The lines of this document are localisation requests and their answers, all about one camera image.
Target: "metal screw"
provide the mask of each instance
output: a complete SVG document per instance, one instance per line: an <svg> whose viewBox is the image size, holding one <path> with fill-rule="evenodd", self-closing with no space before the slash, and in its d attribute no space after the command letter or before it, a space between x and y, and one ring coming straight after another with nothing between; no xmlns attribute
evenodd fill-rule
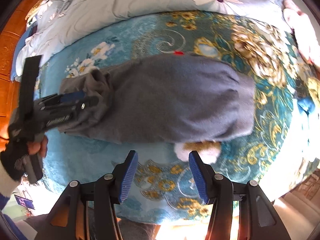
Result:
<svg viewBox="0 0 320 240"><path fill-rule="evenodd" d="M113 175L111 173L107 173L106 175L103 176L105 180L111 180L113 179Z"/></svg>
<svg viewBox="0 0 320 240"><path fill-rule="evenodd" d="M217 174L214 176L214 178L215 178L216 180L222 180L222 179L223 179L223 175L217 173Z"/></svg>
<svg viewBox="0 0 320 240"><path fill-rule="evenodd" d="M70 187L76 187L76 186L78 186L78 181L73 180L73 181L71 181L71 182L69 183L69 185L70 185Z"/></svg>
<svg viewBox="0 0 320 240"><path fill-rule="evenodd" d="M252 187L258 186L258 182L256 182L255 180L250 180L249 183Z"/></svg>

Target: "hand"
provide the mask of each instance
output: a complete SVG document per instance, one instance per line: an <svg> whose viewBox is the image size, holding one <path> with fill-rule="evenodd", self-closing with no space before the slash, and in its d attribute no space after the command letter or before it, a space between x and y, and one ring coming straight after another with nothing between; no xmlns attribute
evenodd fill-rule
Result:
<svg viewBox="0 0 320 240"><path fill-rule="evenodd" d="M40 156L42 158L45 158L48 151L48 138L47 136L43 137L43 140L41 143L38 142L28 142L28 150L30 155L34 155L37 152L39 152Z"/></svg>

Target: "orange wooden furniture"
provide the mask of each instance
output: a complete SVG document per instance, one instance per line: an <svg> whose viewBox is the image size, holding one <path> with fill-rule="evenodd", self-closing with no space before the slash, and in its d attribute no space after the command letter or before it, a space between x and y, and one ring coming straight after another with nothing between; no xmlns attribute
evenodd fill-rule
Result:
<svg viewBox="0 0 320 240"><path fill-rule="evenodd" d="M11 112L18 104L19 83L10 81L14 49L26 31L25 17L38 0L22 0L0 34L0 151L8 142Z"/></svg>

